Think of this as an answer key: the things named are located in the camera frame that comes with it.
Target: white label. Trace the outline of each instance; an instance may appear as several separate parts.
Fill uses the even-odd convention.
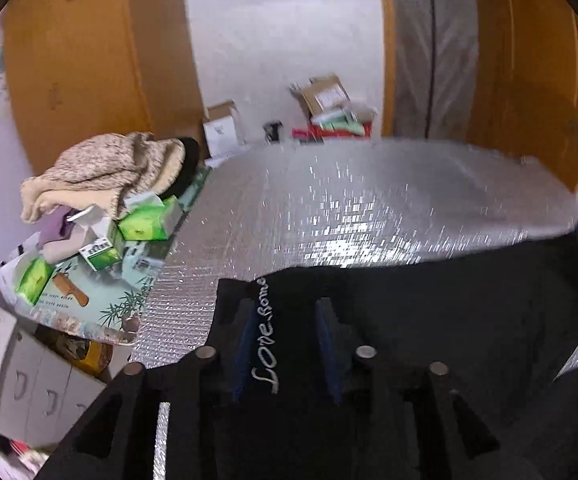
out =
[[[340,104],[342,101],[347,100],[345,91],[340,87],[340,85],[330,86],[322,92],[318,92],[314,95],[314,98],[323,110],[332,108],[335,105]]]

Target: reflective foil sheet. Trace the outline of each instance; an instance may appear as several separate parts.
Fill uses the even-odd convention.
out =
[[[289,266],[414,264],[563,234],[569,191],[533,160],[453,142],[268,146],[210,174],[147,300],[131,359],[204,344],[220,278]],[[155,478],[164,478],[162,410]]]

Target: wooden wardrobe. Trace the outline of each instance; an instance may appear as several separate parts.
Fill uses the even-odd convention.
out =
[[[97,134],[203,143],[185,0],[11,0],[4,48],[16,125],[36,174]]]

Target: wooden door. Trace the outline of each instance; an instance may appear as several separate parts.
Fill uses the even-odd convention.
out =
[[[565,0],[477,0],[479,67],[468,142],[536,156],[578,184],[578,17]]]

